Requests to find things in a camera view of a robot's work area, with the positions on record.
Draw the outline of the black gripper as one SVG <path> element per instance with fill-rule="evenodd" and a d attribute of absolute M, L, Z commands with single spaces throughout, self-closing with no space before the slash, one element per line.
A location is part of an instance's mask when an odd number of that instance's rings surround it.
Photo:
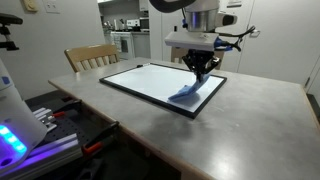
<path fill-rule="evenodd" d="M 189 70 L 196 75 L 199 82 L 205 82 L 207 80 L 207 73 L 221 63 L 221 59 L 213 51 L 195 49 L 189 49 L 187 54 L 182 57 L 182 60 Z"/>

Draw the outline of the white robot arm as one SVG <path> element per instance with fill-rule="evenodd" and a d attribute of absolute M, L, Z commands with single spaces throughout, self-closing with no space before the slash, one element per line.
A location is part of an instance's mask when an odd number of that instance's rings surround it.
<path fill-rule="evenodd" d="M 172 31 L 164 42 L 188 50 L 182 60 L 198 82 L 203 82 L 204 76 L 220 63 L 216 51 L 239 49 L 236 43 L 223 41 L 222 34 L 216 31 L 237 22 L 236 15 L 220 11 L 219 0 L 149 0 L 149 3 L 162 13 L 182 11 L 182 26 L 186 31 Z"/>

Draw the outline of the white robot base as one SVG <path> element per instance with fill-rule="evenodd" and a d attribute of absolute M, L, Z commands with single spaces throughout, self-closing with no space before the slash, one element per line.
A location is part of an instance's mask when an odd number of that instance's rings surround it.
<path fill-rule="evenodd" d="M 0 60 L 0 175 L 19 166 L 46 134 Z"/>

